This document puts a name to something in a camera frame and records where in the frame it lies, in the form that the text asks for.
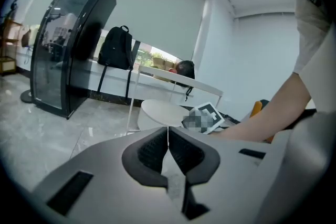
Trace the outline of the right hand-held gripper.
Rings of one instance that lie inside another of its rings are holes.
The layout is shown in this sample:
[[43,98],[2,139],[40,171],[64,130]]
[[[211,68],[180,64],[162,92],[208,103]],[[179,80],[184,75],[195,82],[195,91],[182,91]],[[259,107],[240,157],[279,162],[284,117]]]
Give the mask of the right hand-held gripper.
[[225,122],[219,111],[210,103],[193,107],[182,119],[182,125],[189,131],[210,134]]

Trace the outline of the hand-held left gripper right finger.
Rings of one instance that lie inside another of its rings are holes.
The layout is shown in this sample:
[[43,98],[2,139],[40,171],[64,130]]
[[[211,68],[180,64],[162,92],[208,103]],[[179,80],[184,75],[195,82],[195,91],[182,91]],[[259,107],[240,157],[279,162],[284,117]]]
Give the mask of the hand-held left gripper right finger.
[[271,185],[267,144],[221,140],[169,128],[169,149],[185,175],[183,212],[171,221],[255,221]]

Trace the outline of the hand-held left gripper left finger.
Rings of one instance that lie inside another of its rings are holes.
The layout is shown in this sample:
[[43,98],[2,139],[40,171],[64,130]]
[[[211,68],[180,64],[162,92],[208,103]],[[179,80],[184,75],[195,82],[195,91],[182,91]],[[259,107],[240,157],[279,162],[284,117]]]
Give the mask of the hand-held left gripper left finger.
[[187,224],[161,173],[167,129],[92,145],[65,162],[33,194],[68,224]]

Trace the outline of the person's right forearm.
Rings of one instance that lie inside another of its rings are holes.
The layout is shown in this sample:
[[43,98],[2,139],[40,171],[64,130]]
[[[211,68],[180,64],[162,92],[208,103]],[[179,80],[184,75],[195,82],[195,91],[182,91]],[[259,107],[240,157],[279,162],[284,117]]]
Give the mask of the person's right forearm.
[[211,136],[261,142],[292,124],[305,110],[311,96],[298,74],[292,73],[271,101],[247,121],[213,132]]

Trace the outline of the round two-tier side table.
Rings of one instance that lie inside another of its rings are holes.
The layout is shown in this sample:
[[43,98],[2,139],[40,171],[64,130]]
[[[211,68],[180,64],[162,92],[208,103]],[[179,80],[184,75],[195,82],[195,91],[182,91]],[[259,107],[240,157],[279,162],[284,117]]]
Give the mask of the round two-tier side table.
[[[174,81],[175,83],[180,82],[187,86],[203,90],[205,92],[214,94],[218,96],[220,100],[223,96],[223,92],[217,88],[211,87],[194,79],[181,76],[176,73],[164,71],[157,68],[139,66],[138,74],[142,72],[156,75],[165,79]],[[172,126],[172,127],[183,127],[182,119],[187,116],[189,110],[173,104],[170,101],[148,99],[142,102],[141,111],[145,114],[151,121],[155,122],[158,126]]]

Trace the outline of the orange sofa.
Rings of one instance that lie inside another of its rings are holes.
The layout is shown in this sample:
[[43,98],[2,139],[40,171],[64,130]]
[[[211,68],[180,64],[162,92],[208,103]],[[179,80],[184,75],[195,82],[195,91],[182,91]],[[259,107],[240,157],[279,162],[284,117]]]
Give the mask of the orange sofa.
[[[251,114],[250,114],[250,118],[252,118],[253,116],[255,116],[256,114],[258,114],[262,109],[261,109],[261,102],[260,101],[256,101],[255,104],[254,104],[254,107],[251,111]],[[273,136],[267,138],[266,140],[264,140],[265,143],[268,143],[268,144],[271,144],[272,141],[273,141]]]

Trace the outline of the small black bag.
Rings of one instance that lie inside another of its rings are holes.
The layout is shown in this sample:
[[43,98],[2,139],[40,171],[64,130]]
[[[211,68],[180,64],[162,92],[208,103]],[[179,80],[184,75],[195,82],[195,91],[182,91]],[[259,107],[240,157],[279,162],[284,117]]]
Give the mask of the small black bag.
[[[188,77],[188,78],[191,78],[191,79],[195,79],[195,68],[194,68],[194,62],[193,61],[183,60],[183,61],[179,62],[176,65],[176,71],[177,71],[177,74],[179,74],[181,76],[185,76],[185,77]],[[177,82],[176,84],[178,86],[187,88],[187,92],[186,92],[186,101],[187,101],[189,94],[193,90],[193,87],[187,86],[187,85],[182,84],[180,82]]]

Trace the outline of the person's black trousers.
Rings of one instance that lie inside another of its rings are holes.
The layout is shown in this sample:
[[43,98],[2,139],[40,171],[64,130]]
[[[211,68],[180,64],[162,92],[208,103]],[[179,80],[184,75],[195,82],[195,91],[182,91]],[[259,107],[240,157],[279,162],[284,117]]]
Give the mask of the person's black trousers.
[[287,129],[293,129],[300,121],[312,117],[317,112],[316,109],[305,109],[303,113]]

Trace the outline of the black glass door cabinet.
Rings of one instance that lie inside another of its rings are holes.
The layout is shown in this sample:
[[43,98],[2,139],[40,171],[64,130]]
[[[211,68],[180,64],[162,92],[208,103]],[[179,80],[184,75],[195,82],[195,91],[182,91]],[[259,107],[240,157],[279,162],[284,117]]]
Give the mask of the black glass door cabinet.
[[69,119],[86,100],[93,55],[116,0],[52,0],[38,30],[30,92],[38,108]]

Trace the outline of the person's beige shirt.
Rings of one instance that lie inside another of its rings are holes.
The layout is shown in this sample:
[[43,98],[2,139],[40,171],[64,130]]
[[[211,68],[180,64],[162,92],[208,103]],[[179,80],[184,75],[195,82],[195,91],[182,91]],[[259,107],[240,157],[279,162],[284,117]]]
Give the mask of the person's beige shirt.
[[320,48],[331,26],[323,0],[295,0],[299,55],[293,72],[299,74]]

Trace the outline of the wooden shelf rack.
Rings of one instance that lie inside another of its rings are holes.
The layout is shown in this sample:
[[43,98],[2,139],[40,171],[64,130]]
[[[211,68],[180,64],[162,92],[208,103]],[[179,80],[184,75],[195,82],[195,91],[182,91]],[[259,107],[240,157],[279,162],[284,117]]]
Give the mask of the wooden shelf rack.
[[3,34],[0,35],[0,76],[16,72],[16,53],[23,25],[13,19],[5,19],[3,26]]

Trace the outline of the brown bag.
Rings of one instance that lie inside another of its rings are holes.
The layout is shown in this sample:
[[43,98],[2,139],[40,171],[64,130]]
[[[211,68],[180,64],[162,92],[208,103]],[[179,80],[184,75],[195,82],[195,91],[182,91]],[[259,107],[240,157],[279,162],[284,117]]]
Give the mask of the brown bag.
[[25,34],[22,35],[21,46],[23,48],[29,47],[30,33],[31,30],[29,29]]

